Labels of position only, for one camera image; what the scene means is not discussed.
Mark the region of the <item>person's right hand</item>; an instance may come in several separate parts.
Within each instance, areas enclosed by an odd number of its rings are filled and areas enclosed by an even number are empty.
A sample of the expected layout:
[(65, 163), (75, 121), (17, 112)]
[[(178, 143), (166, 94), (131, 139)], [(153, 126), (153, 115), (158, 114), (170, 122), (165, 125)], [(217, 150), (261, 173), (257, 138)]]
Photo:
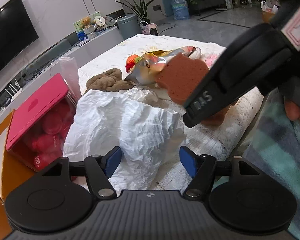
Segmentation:
[(291, 121), (298, 120), (300, 122), (300, 107), (287, 98), (285, 98), (284, 106), (288, 119)]

